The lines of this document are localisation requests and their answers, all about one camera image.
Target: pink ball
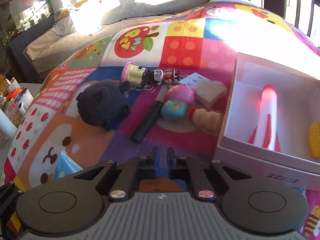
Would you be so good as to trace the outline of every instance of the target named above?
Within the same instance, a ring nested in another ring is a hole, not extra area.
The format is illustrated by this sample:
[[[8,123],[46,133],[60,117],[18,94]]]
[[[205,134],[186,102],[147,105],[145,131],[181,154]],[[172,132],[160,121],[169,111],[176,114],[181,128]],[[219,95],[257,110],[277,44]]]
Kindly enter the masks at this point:
[[[192,106],[195,102],[195,89],[190,89],[187,85],[172,86],[164,95],[164,101],[169,99],[178,100],[185,103],[187,106]]]

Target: colorful blanket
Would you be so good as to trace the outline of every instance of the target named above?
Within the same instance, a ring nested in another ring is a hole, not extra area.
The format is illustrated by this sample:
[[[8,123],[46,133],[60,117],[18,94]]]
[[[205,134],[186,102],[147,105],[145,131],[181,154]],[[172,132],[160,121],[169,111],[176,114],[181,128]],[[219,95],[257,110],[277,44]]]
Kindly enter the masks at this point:
[[[130,135],[142,120],[161,87],[151,94],[131,90],[125,94],[132,113],[112,122],[112,131],[85,124],[76,97],[91,84],[120,80],[127,61],[180,74],[197,72],[230,89],[237,52],[266,58],[292,68],[319,61],[320,51],[297,29],[270,11],[233,2],[208,3],[173,17],[132,26],[83,48],[51,71],[13,140],[2,183],[13,180],[23,190],[52,179],[62,149],[81,167],[105,160],[124,163],[130,157],[160,149],[161,175],[166,175],[166,149],[201,162],[211,160],[217,134],[207,134],[188,120],[159,119],[141,144]],[[226,110],[228,93],[213,107]],[[318,238],[320,198],[306,192],[310,218],[303,234]],[[19,228],[14,215],[11,223]]]

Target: white box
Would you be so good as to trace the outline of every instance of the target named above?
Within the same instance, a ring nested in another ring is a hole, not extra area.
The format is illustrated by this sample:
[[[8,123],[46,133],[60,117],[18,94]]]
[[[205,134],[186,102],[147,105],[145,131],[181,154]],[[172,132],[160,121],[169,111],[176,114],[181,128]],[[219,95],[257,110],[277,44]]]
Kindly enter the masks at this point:
[[[193,73],[179,81],[190,88],[196,89],[195,99],[210,109],[223,95],[226,94],[226,86],[219,81],[212,81],[198,73]]]
[[[305,66],[306,73],[314,66]],[[257,126],[262,88],[278,96],[281,153],[247,143]],[[320,191],[320,159],[310,153],[308,129],[320,122],[320,81],[298,70],[238,53],[234,82],[214,159],[291,187]]]

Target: black cat plush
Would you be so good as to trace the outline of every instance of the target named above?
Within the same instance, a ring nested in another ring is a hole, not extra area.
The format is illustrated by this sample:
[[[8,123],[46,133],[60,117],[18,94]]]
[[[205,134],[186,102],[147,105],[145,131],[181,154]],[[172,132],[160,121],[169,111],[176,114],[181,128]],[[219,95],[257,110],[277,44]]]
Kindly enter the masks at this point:
[[[76,98],[81,119],[86,124],[111,130],[110,122],[113,119],[130,114],[124,98],[124,92],[129,88],[129,81],[119,85],[113,80],[102,80],[87,87]]]

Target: cardboard box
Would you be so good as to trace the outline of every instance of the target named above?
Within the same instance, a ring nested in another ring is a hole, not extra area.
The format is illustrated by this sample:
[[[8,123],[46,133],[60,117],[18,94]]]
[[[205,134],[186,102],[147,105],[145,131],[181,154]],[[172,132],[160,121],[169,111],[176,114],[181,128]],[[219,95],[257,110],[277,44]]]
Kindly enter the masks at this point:
[[[238,53],[233,79],[214,159],[291,187],[320,191],[320,159],[311,155],[308,142],[309,126],[320,122],[320,81],[242,53]],[[247,143],[257,126],[262,88],[267,84],[277,93],[281,153]]]

